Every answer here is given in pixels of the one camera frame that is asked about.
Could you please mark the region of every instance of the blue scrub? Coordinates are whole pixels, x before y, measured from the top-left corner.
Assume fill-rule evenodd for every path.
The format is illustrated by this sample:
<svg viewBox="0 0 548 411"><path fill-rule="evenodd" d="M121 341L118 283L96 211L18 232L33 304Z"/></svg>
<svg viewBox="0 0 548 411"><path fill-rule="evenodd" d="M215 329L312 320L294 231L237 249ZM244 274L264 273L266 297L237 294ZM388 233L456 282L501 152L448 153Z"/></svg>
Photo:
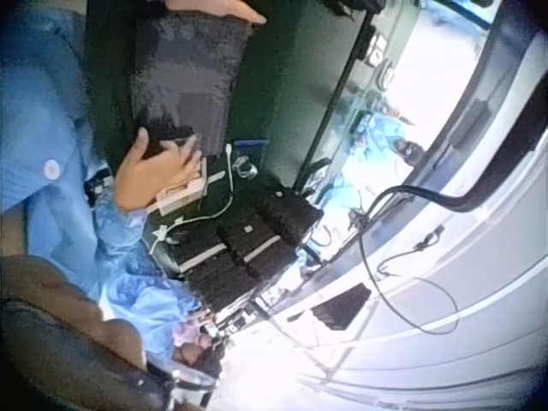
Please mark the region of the blue scrub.
<svg viewBox="0 0 548 411"><path fill-rule="evenodd" d="M497 13L496 7L482 8L477 4L473 4L470 0L453 0L453 3L462 6L464 9L471 11L477 15L480 19L486 23L493 23L495 14ZM432 19L437 20L439 23L451 25L455 30L469 33L473 36L480 36L483 33L483 29L476 26L474 23L459 15L455 11L446 8L440 3L429 0L426 3L425 11L430 13Z"/></svg>
<svg viewBox="0 0 548 411"><path fill-rule="evenodd" d="M2 28L2 213L25 202L28 253L95 301L106 288L112 311L134 324L145 348L169 355L173 324L199 303L153 265L135 264L148 258L139 242L144 212L120 213L110 191L94 208L87 203L84 183L105 162L87 120L83 33L83 17L60 9L18 11Z"/></svg>
<svg viewBox="0 0 548 411"><path fill-rule="evenodd" d="M381 112L373 113L366 128L365 150L356 150L351 154L360 162L360 171L365 180L394 172L392 164L397 154L392 147L397 140L405 138L407 132L408 125L397 118ZM368 193L360 195L355 187L344 181L343 176L338 176L324 198L324 211L341 212L360 207L367 209L373 200L374 196Z"/></svg>

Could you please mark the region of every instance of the glass window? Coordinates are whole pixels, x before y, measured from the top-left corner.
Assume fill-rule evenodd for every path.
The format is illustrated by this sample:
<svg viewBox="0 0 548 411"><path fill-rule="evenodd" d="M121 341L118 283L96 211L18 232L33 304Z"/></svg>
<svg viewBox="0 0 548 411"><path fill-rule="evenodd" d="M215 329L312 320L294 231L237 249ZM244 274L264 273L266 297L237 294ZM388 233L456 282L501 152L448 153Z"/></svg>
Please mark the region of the glass window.
<svg viewBox="0 0 548 411"><path fill-rule="evenodd" d="M485 47L483 44L481 45L479 60L475 64L476 67L471 78L467 80L467 82L465 81L464 86L466 87L465 89L463 88L462 95L458 98L458 103L456 103L455 108L450 112L449 118L444 119L443 129L437 136L434 136L434 141L431 141L432 147L425 150L425 156L420 160L418 165L411 167L412 173L408 177L402 177L406 179L405 182L429 187L435 191L441 190L464 165L470 153L473 152L475 147L482 141L485 132L489 129L491 122L497 117L503 103L507 101L508 98L510 98L510 101L513 98L509 95L509 89L515 80L518 69L522 68L524 63L527 64L524 60L524 56L526 55L526 52L530 50L533 39L536 39L539 29L534 24L531 24L530 16L519 3L513 4L512 2L505 2L504 4L496 3L494 5L496 7L500 6L500 9L492 27L490 27L490 33L486 39ZM412 30L409 30L408 33L410 39L416 28L415 22L419 20L420 14L424 11L425 10L420 9L417 18L413 21ZM508 33L520 33L520 36L509 36ZM390 45L393 44L394 41L389 41L387 53L390 53ZM403 45L401 55L406 51L407 46L408 43ZM365 65L356 63L355 67L363 68ZM345 95L348 96L350 93L355 95L359 95L359 93L367 95L368 91L374 87L374 81L367 82L366 80L364 84L366 84L366 86L362 87L361 91L355 92L356 87L352 81L349 81L347 83ZM388 90L382 93L383 96L392 92L391 87L393 84L396 83L393 82L390 87L388 87ZM358 107L356 109L352 107L349 108L348 104L345 104L343 107L346 110L346 116L353 116L352 110L359 112L359 107L360 104L363 104L363 100L364 99L362 98L356 98L354 100L353 106L355 105ZM419 96L416 101L417 104L423 104L421 96ZM341 128L341 130L342 132L340 132L340 135L343 136L345 129ZM326 133L326 135L330 136L334 134L333 127L328 131L331 134ZM344 147L344 144L340 144L340 147L337 148L333 166L330 168L332 174L326 178L331 184L333 178L344 176L343 169L347 166L348 161L351 160L351 152L350 154L345 152ZM338 164L340 164L339 169L335 167L337 161L339 162ZM498 178L501 176L501 173L495 173L495 176ZM367 181L369 178L370 177L365 173L359 176L359 173L356 172L356 180L358 180L359 183L361 183L361 181ZM342 187L350 194L355 194L360 191L351 185L342 185ZM299 262L300 267L297 267L300 268L300 272L299 270L293 269L292 271L288 271L288 281L278 290L278 296L276 296L275 292L271 292L270 295L266 296L267 298L265 299L268 303L274 304L274 307L271 308L271 313L280 313L288 307L292 307L294 304L306 300L307 297L315 294L318 289L322 289L327 285L332 284L339 279L342 274L349 272L358 264L361 264L358 244L356 237L353 236L355 229L346 229L348 225L345 226L343 224L349 222L351 218L348 217L351 217L352 211L355 209L345 209L342 206L339 207L338 210L334 207L329 210L328 205L329 200L331 199L325 201L327 198L326 193L329 193L329 190L320 193L317 199L312 199L317 200L318 204L321 204L324 207L326 213L324 220L313 232L312 239L308 242L308 245L311 249L316 251L316 253L320 254L322 259L329 259L332 253L340 250L341 244L346 242L346 245L343 250L340 250L340 253L335 256L335 258L331 259L330 264L323 266L319 271L314 270L316 267L313 265L314 262L310 256L302 254L302 259ZM393 206L380 209L380 213L382 214L382 217L380 218L381 221L374 224L371 229L363 234L365 251L367 254L374 253L386 244L387 241L394 238L394 236L415 218L427 204L426 200L418 198L414 198L413 201L406 201L405 199L406 197L404 196L395 196L395 198L390 199L390 203ZM364 208L366 208L367 205L365 205L363 195L358 195L358 201L360 200L364 202ZM341 222L338 226L335 225L337 219ZM331 227L328 223L332 223L333 227L335 227L330 233L328 233L328 229L331 229ZM339 244L336 244L338 238L341 238L342 240ZM299 275L301 276L301 280L311 279L312 281L298 284ZM288 290L290 291L294 288L298 289L293 293L287 293Z"/></svg>
<svg viewBox="0 0 548 411"><path fill-rule="evenodd" d="M353 216L401 184L466 88L500 0L402 2L373 20L315 160L332 158L313 201L325 211L309 245L328 259L356 231Z"/></svg>

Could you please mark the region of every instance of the person in blue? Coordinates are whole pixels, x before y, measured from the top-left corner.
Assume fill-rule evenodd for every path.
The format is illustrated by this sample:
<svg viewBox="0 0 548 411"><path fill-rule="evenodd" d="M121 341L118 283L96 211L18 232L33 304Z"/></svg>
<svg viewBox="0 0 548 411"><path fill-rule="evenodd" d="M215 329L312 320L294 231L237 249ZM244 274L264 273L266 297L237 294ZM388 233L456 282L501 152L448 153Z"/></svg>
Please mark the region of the person in blue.
<svg viewBox="0 0 548 411"><path fill-rule="evenodd" d="M166 5L264 22L239 0ZM107 164L86 111L84 26L82 15L27 3L3 23L2 214L23 204L27 254L52 263L90 301L106 296L114 317L139 331L145 350L170 356L174 324L200 304L179 283L130 262L146 255L145 207L163 188L193 178L200 152L194 139L183 147L165 141L163 152L143 159L149 135L141 128L114 184L90 206L85 183Z"/></svg>
<svg viewBox="0 0 548 411"><path fill-rule="evenodd" d="M332 188L322 200L326 214L353 208L366 210L380 194L380 191L371 193L364 189L368 183L378 182L382 189L400 184L402 181L395 171L398 159L415 167L424 156L422 146L406 139L413 125L405 118L403 121L399 113L394 116L396 110L389 106L387 109L375 111L367 119L364 131L348 156L346 173L340 173L334 179ZM355 175L354 182L344 174Z"/></svg>
<svg viewBox="0 0 548 411"><path fill-rule="evenodd" d="M450 0L445 3L454 3L464 10L473 13L487 24L493 23L495 14L497 13L497 7L492 7L495 3L494 0ZM474 24L456 12L447 9L443 3L435 0L423 0L422 8L432 15L436 26L451 25L465 33L478 33L476 30L477 27Z"/></svg>

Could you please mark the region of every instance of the plug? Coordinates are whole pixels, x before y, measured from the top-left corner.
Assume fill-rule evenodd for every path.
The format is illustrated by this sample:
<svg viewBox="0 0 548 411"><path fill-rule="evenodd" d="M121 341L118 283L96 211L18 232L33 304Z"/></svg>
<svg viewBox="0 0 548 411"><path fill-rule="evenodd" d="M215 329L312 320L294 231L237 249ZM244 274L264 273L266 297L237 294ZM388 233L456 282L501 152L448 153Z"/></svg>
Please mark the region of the plug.
<svg viewBox="0 0 548 411"><path fill-rule="evenodd" d="M430 246L433 246L432 240L434 238L438 238L439 240L439 237L442 235L444 231L445 231L445 227L440 224L432 233L427 235L423 241L419 242L416 246L414 246L414 250L425 251Z"/></svg>
<svg viewBox="0 0 548 411"><path fill-rule="evenodd" d="M158 241L163 241L165 240L165 236L168 234L168 226L160 225L160 227L152 233L158 238Z"/></svg>

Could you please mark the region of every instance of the wire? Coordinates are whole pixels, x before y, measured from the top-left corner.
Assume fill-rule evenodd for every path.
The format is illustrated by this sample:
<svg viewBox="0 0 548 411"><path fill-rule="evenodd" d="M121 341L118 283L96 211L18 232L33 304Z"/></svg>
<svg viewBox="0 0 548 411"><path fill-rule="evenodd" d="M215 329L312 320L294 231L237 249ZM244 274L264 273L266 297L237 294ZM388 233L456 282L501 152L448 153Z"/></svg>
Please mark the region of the wire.
<svg viewBox="0 0 548 411"><path fill-rule="evenodd" d="M439 243L439 239L440 239L440 236L439 234L436 234L436 240L434 240L433 242L430 242L430 243L427 243L424 247L422 248L414 248L413 250L409 250L409 251L406 251L405 253L399 253L399 254L396 254L396 255L393 255L391 257L389 257L388 259L385 259L384 261L382 261L378 267L377 267L377 272L380 273L380 274L383 274L384 276L387 276L387 277L405 277L405 278L411 278L412 280L415 280L415 281L421 281L423 283L427 283L427 284L430 284L432 287L435 287L436 289L439 289L442 293L444 293L445 295L447 295L447 298L450 299L451 301L451 304L453 305L453 308L455 308L455 315L456 315L456 321L453 325L453 327L450 329L450 330L447 330L447 331L429 331L429 330L425 330L423 329L420 325L417 325L411 321L409 321L408 319L403 319L401 316L399 316L400 318L402 318L406 323L408 323L409 325L412 325L414 328L422 331L422 332L425 332L426 334L430 334L430 335L433 335L433 336L443 336L443 335L447 335L447 334L450 334L451 332L453 332L454 330L456 330L456 327L458 327L459 325L459 322L460 322L460 318L459 318L459 307L458 307L458 304L456 303L456 300L455 298L453 297L453 295L450 294L449 291L447 291L446 289L444 289L441 285L439 284L436 284L435 282L431 281L431 280L428 280L426 278L422 278L422 277L413 277L413 276L401 276L399 274L393 274L391 272L388 272L386 269L383 269L383 266L386 265L387 263L389 263L390 261L393 261L395 259L400 259L401 257L406 257L406 256L409 256L411 254L414 254L414 253L420 253L424 250L426 250L427 248L430 248L432 246L435 246L436 244Z"/></svg>
<svg viewBox="0 0 548 411"><path fill-rule="evenodd" d="M316 240L314 240L313 236L310 237L310 241L313 242L318 247L325 248L325 247L330 246L333 243L333 236L331 235L331 232L329 231L329 229L327 227L325 227L323 225L322 228L325 230L325 232L329 236L329 240L327 241L327 244L322 244L321 242L317 242Z"/></svg>
<svg viewBox="0 0 548 411"><path fill-rule="evenodd" d="M457 317L457 320L455 321L455 325L450 329L450 330L447 330L447 331L429 331L425 328L423 328L422 326L416 324L415 322L411 321L410 319L408 319L407 317L405 317L402 313L400 313L398 311L397 308L395 308L392 303L388 300L388 298L386 297L386 295L384 295L384 293L381 291L380 287L378 286L378 282L377 282L377 279L375 278L375 276L372 274L371 272L371 268L369 268L369 264L367 263L367 258L366 258L366 252L364 250L364 247L363 247L363 239L362 237L360 237L359 239L359 244L360 244L360 253L361 253L361 257L363 259L363 264L364 266L366 267L366 270L367 270L367 274L369 275L369 278L371 279L372 283L373 283L373 286L375 287L375 289L377 290L378 292L378 295L380 296L381 300L383 300L384 304L386 304L386 306L396 315L398 316L401 320L403 320L405 323L407 323L408 325L411 325L413 328L419 330L419 331L422 331L424 332L425 334L429 334L431 336L444 336L444 335L448 335L450 333L452 333L454 330L456 330L456 327L458 326L459 324L459 318ZM383 263L381 263L380 265L383 265L385 264L386 262L388 261L391 261L393 259L396 259L396 258L400 258L400 257L403 257L403 256L406 256L406 255L410 255L412 253L418 253L419 250L412 250L412 251L407 251L405 253L400 253L400 254L397 254L395 256L392 256L390 257L389 259L387 259L386 261L384 261ZM386 271L379 271L381 274L384 274L386 276L390 276L390 277L401 277L400 275L398 274L391 274L389 272L386 272ZM435 287L437 289L439 289L440 291L442 291L445 295L447 295L449 297L449 299L451 300L451 303L453 304L453 307L455 308L456 310L456 313L459 312L459 308L456 304L456 301L455 301L455 298L449 294L449 292L442 288L440 285L437 285L436 283L430 281L430 280L427 280L425 278L420 278L420 277L410 277L412 278L413 280L416 280L416 281L421 281L423 283L429 283L431 284L432 287Z"/></svg>
<svg viewBox="0 0 548 411"><path fill-rule="evenodd" d="M227 163L227 168L228 168L228 171L229 171L229 185L230 185L229 202L223 207L222 210L220 210L220 211L218 211L215 214L212 214L210 216L190 218L189 220L184 220L184 219L182 219L182 217L176 218L175 222L171 226L169 226L165 231L161 230L161 232L159 234L155 233L155 235L157 237L156 237L156 240L154 240L154 242L152 243L151 249L148 252L150 255L152 255L154 253L154 250L156 249L156 246L159 244L159 242L164 241L165 237L175 227L179 227L183 224L196 223L198 221L210 220L210 219L213 219L213 218L220 217L221 215L224 214L225 211L227 211L230 208L230 206L232 205L232 201L234 200L234 180L232 178L232 167L231 167L231 164L230 164L230 154L232 153L232 146L230 144L227 144L225 151L226 151L226 163Z"/></svg>
<svg viewBox="0 0 548 411"><path fill-rule="evenodd" d="M358 195L360 196L360 210L362 210L363 212L366 212L363 209L363 197L361 197L361 190L357 190L357 191L358 191Z"/></svg>
<svg viewBox="0 0 548 411"><path fill-rule="evenodd" d="M419 188L419 187L407 186L407 185L394 186L394 187L391 187L391 188L388 188L388 189L384 190L373 201L373 203L371 204L371 206L369 207L367 212L362 217L363 222L364 222L363 223L363 228L360 230L360 233L358 233L358 244L360 246L361 259L363 260L363 264L366 267L367 275L371 279L371 281L373 283L373 286L377 290L378 295L383 300L384 304L386 304L386 306L396 316L398 316L401 320L403 320L408 325L411 325L416 330L422 331L425 334L429 334L431 336L442 336L442 335L450 334L451 332L456 330L456 327L458 326L458 323L459 323L458 316L457 316L456 321L455 321L455 326L453 328L451 328L451 330L448 330L448 331L429 331L429 330L426 330L422 326L416 324L415 322L409 320L407 317L405 317L403 314L401 314L397 310L397 308L395 308L389 302L386 295L384 295L384 293L381 291L380 287L378 286L377 279L372 274L371 268L369 267L369 264L367 263L366 251L365 251L365 248L364 248L364 245L363 245L363 236L364 236L364 233L365 233L366 229L371 225L371 219L370 219L371 215L372 215L373 211L375 210L375 208L378 206L378 204L383 200L384 197L387 197L387 196L395 194L395 193L406 193L406 194L416 195L417 197L421 197L422 199L429 200L429 201L431 201L435 204L438 204L439 206L442 206L442 207L444 207L444 208L446 208L450 211L454 211L454 212L471 211L476 207L476 205L473 201L471 201L469 198L467 198L467 196L450 197L450 196L447 196L447 195L443 195L443 194L440 194L440 193L433 192L433 191L428 190L426 188ZM430 243L431 240L429 240L431 235L436 235L438 237L437 240L433 243ZM400 254L397 254L395 256L392 256L392 257L386 259L383 263L381 263L379 265L379 267L383 264L386 264L389 261L392 261L393 259L400 258L400 257L406 256L406 255L410 255L412 253L418 253L420 251L424 251L426 248L432 247L433 245L437 244L438 241L439 241L439 233L436 233L436 232L431 233L430 235L428 235L426 237L426 239L423 242L419 243L417 245L417 247L415 247L414 250L407 251L405 253L400 253ZM397 274L390 274L386 271L380 271L380 272L381 272L381 274L385 274L385 275L389 275L389 276L393 276L393 277L400 277ZM425 278L420 278L420 277L411 277L411 278L413 278L414 280L417 280L417 281L421 281L423 283L429 283L429 284L431 284L431 286L439 289L444 294L446 294L450 298L451 303L455 307L456 312L458 314L458 306L456 304L456 301L453 298L453 296L451 294L449 294L449 292L447 290L443 289L441 286L435 284L434 282L432 282L430 280L426 280Z"/></svg>

